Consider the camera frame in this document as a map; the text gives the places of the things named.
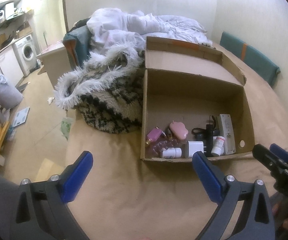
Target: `white plastic bag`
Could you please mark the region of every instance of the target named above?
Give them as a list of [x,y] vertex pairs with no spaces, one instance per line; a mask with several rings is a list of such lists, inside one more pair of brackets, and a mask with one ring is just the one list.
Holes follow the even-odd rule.
[[23,95],[0,74],[0,105],[10,109],[21,103],[22,99]]

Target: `metal screw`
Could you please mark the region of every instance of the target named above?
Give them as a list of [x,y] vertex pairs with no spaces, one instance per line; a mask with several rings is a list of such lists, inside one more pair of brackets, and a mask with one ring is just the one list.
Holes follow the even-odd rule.
[[50,177],[50,180],[51,180],[51,181],[57,181],[59,178],[60,178],[60,176],[57,175],[57,174],[55,174],[55,175],[52,175],[52,176]]
[[31,183],[31,181],[29,179],[22,179],[22,181],[21,181],[22,185],[26,185],[28,183]]
[[264,184],[264,182],[261,179],[258,179],[256,182],[258,185],[261,185],[261,186]]
[[235,177],[233,175],[227,175],[226,179],[228,181],[234,181],[235,180]]

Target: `orange strap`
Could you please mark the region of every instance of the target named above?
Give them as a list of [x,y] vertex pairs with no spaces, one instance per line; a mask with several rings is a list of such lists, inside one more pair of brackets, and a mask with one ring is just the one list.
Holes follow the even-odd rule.
[[78,66],[78,59],[76,58],[76,55],[74,53],[76,47],[76,40],[66,40],[63,41],[62,43],[65,46],[67,52],[73,57],[75,65]]
[[241,59],[242,61],[245,59],[247,46],[248,46],[247,43],[244,43],[244,44],[242,45],[242,55],[241,55],[241,57],[240,57],[240,59]]

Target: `white electronic device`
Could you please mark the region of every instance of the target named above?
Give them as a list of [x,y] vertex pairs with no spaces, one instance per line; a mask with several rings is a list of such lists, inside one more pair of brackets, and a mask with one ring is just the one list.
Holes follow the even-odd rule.
[[221,136],[225,138],[224,153],[226,155],[236,152],[235,137],[233,124],[231,122],[231,116],[229,114],[220,114],[217,117],[218,127],[221,132]]
[[204,143],[202,141],[189,141],[188,151],[186,150],[185,158],[192,158],[195,152],[204,152]]

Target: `teal cushion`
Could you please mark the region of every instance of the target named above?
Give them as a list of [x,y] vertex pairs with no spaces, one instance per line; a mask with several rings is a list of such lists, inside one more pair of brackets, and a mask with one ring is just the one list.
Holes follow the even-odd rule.
[[87,60],[90,56],[89,53],[89,41],[91,38],[91,32],[87,28],[87,26],[83,26],[80,28],[77,28],[70,33],[65,34],[63,38],[63,42],[65,41],[76,41],[75,46],[75,56],[77,58],[77,63],[79,66],[82,65],[82,63]]
[[[244,41],[227,32],[223,32],[219,44],[233,53],[236,57],[242,57],[242,48],[245,44]],[[266,80],[271,87],[274,85],[277,75],[280,73],[280,68],[264,54],[254,47],[247,45],[243,61],[256,71],[259,76]]]
[[244,62],[266,80],[270,86],[274,85],[277,74],[280,73],[280,68],[264,54],[254,47],[248,46]]
[[244,42],[233,35],[223,32],[219,45],[230,51],[236,57],[240,58],[242,55],[242,46]]

